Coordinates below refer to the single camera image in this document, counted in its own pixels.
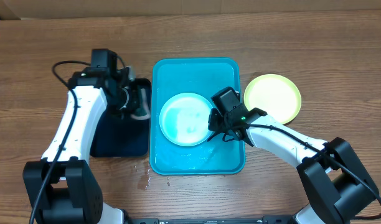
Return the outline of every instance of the blue rectangular tray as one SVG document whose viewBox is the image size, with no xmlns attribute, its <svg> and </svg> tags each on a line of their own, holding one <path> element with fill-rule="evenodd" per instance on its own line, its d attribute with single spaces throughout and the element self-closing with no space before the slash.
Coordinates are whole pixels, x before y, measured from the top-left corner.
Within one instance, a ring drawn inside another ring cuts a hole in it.
<svg viewBox="0 0 381 224">
<path fill-rule="evenodd" d="M 162 133 L 159 115 L 165 102 L 180 93 L 211 96 L 231 86 L 239 91 L 236 62 L 230 58 L 164 59 L 155 64 L 152 82 L 150 164 L 161 175 L 235 174 L 246 163 L 245 143 L 223 142 L 222 134 L 196 146 L 178 146 Z"/>
</svg>

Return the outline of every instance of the black cable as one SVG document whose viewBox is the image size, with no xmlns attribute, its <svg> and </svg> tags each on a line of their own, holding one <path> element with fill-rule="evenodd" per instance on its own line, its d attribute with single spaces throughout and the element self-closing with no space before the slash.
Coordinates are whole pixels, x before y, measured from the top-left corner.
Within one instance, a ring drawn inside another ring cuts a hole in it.
<svg viewBox="0 0 381 224">
<path fill-rule="evenodd" d="M 306 148 L 308 148 L 308 149 L 318 153 L 319 155 L 325 157 L 325 159 L 329 160 L 334 165 L 340 167 L 343 170 L 343 172 L 345 172 L 348 175 L 350 175 L 351 177 L 353 177 L 354 180 L 356 180 L 358 183 L 362 184 L 366 189 L 368 189 L 373 194 L 373 196 L 377 199 L 377 201 L 379 202 L 380 207 L 381 207 L 381 197 L 378 194 L 376 194 L 376 192 L 372 188 L 370 188 L 369 185 L 367 185 L 363 180 L 361 180 L 359 177 L 357 177 L 349 169 L 344 167 L 341 163 L 339 163 L 336 160 L 334 160 L 331 156 L 328 156 L 324 152 L 320 151 L 319 149 L 316 149 L 315 147 L 310 145 L 308 142 L 304 142 L 303 140 L 297 138 L 293 134 L 291 134 L 291 133 L 289 133 L 289 132 L 287 132 L 287 131 L 285 131 L 285 130 L 283 130 L 281 128 L 277 128 L 275 126 L 272 126 L 272 125 L 269 126 L 269 125 L 262 125 L 262 124 L 245 124 L 245 125 L 240 125 L 240 126 L 232 127 L 231 129 L 250 128 L 250 127 L 252 127 L 252 128 L 266 128 L 266 129 L 271 129 L 271 130 L 279 131 L 279 132 L 289 136 L 290 138 L 294 139 L 295 141 L 299 142 L 300 144 L 302 144 Z M 353 218 L 353 220 L 376 220 L 376 219 L 379 219 L 379 218 L 381 218 L 381 212 L 378 215 L 373 215 L 373 216 L 369 216 L 369 217 L 356 216 L 356 217 Z"/>
<path fill-rule="evenodd" d="M 63 61 L 63 62 L 58 62 L 56 63 L 54 66 L 52 66 L 52 73 L 55 75 L 55 77 L 58 78 L 58 80 L 60 82 L 62 82 L 68 89 L 69 91 L 72 93 L 73 95 L 73 99 L 74 99 L 74 109 L 73 109 L 73 115 L 72 115 L 72 119 L 70 120 L 70 123 L 67 127 L 67 130 L 66 130 L 66 133 L 65 135 L 63 136 L 63 139 L 62 139 L 62 142 L 60 143 L 59 145 L 59 148 L 58 148 L 58 151 L 54 157 L 54 160 L 52 161 L 49 169 L 48 169 L 48 172 L 47 174 L 45 175 L 45 178 L 44 180 L 42 181 L 42 184 L 41 184 L 41 188 L 40 188 L 40 191 L 39 193 L 37 194 L 37 197 L 35 198 L 35 201 L 34 201 L 34 205 L 33 205 L 33 209 L 31 211 L 31 215 L 30 215 L 30 220 L 29 220 L 29 224 L 33 224 L 34 223 L 34 218 L 35 218 L 35 213 L 36 211 L 38 210 L 38 207 L 39 207 L 39 204 L 40 204 L 40 199 L 41 199 L 41 195 L 42 195 L 42 192 L 44 191 L 44 189 L 46 188 L 47 184 L 49 183 L 49 179 L 50 179 L 50 176 L 51 176 L 51 173 L 52 171 L 54 170 L 54 167 L 56 166 L 56 163 L 58 162 L 58 159 L 59 159 L 59 156 L 60 154 L 62 153 L 63 149 L 64 149 L 64 146 L 66 144 L 66 140 L 68 138 L 68 135 L 70 134 L 70 130 L 72 129 L 72 126 L 73 126 L 73 123 L 75 121 L 75 118 L 76 118 L 76 114 L 77 114 L 77 107 L 78 107 L 78 102 L 77 102 L 77 96 L 75 94 L 75 92 L 69 88 L 67 82 L 65 82 L 65 80 L 63 80 L 55 71 L 56 67 L 58 65 L 63 65 L 63 64 L 66 64 L 66 63 L 79 63 L 79 64 L 82 64 L 82 65 L 90 65 L 89 63 L 86 63 L 86 62 L 81 62 L 81 61 L 76 61 L 76 60 L 69 60 L 69 61 Z"/>
<path fill-rule="evenodd" d="M 123 59 L 119 55 L 117 55 L 117 58 L 120 60 L 121 64 L 123 65 L 123 68 L 125 68 L 126 65 L 124 64 Z"/>
</svg>

